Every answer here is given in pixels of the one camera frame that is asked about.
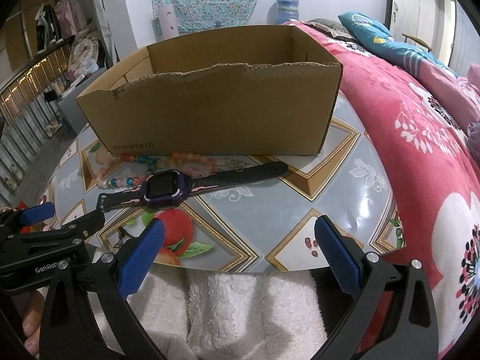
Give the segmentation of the person's left hand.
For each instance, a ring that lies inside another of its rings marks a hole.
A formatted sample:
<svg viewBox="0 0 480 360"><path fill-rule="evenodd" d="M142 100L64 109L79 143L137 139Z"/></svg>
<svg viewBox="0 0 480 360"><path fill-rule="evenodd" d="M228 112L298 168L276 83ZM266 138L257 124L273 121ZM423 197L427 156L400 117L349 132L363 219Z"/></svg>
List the person's left hand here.
<svg viewBox="0 0 480 360"><path fill-rule="evenodd" d="M39 359L39 341L40 341L40 329L41 329L41 317L45 304L45 298L43 295L35 290L30 294L28 307L23 316L22 327L26 341L24 347L28 352L34 356L35 359Z"/></svg>

